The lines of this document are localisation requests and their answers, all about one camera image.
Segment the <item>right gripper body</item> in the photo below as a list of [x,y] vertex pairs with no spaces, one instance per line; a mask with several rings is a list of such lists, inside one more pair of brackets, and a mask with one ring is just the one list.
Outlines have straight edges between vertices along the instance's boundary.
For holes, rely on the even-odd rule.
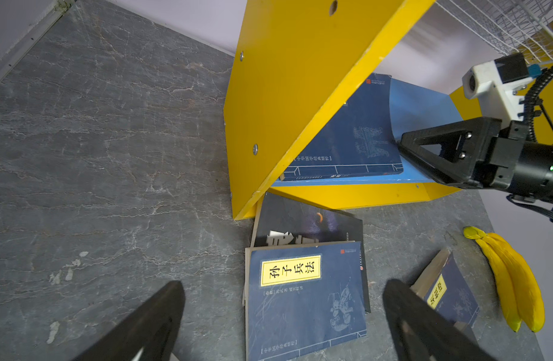
[[528,141],[528,126],[512,121],[491,140],[483,186],[553,204],[553,145]]

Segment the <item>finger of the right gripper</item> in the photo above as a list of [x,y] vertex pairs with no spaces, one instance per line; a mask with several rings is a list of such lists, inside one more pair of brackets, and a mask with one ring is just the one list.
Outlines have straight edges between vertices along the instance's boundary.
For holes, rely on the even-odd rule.
[[401,136],[399,151],[424,175],[442,185],[481,185],[481,168],[502,122],[477,117]]

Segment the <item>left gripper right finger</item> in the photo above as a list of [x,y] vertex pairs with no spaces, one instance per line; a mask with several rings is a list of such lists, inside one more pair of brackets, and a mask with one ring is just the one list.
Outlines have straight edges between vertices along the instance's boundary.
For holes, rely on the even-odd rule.
[[493,360],[398,279],[382,294],[399,360]]

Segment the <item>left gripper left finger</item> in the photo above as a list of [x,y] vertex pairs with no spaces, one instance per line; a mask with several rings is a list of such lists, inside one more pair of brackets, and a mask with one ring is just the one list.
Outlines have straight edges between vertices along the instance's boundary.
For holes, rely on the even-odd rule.
[[76,360],[169,360],[186,303],[181,281],[170,281]]

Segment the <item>blue book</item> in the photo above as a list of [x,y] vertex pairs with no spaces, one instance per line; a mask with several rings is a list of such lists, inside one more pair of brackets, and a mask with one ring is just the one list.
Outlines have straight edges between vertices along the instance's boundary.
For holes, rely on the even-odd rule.
[[411,290],[451,323],[473,326],[479,315],[476,298],[449,248],[443,248],[431,260]]

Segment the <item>blue book Lunyu label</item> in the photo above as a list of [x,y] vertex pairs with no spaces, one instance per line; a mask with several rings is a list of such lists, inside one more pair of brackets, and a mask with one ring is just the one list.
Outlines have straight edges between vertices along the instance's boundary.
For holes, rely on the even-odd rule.
[[300,152],[281,181],[400,174],[392,131],[392,77],[372,73]]

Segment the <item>blue book Sunzi label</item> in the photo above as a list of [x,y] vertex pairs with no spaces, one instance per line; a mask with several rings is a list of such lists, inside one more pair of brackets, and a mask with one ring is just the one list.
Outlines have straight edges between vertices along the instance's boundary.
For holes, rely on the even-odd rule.
[[360,242],[246,248],[246,358],[290,360],[365,337]]

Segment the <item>black wolf cover book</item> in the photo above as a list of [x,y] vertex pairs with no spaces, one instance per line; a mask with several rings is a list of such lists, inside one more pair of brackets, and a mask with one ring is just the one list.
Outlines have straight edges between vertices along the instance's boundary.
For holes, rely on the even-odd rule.
[[266,193],[257,204],[251,248],[348,241],[361,245],[364,309],[371,313],[362,220],[274,193]]

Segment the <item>yellow toy banana bunch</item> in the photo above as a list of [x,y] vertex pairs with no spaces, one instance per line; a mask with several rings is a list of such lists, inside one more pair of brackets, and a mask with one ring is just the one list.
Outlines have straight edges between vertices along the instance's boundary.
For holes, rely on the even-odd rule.
[[541,331],[545,326],[545,304],[539,284],[524,257],[496,233],[465,227],[463,234],[479,245],[488,260],[509,328],[518,332],[524,323],[531,332]]

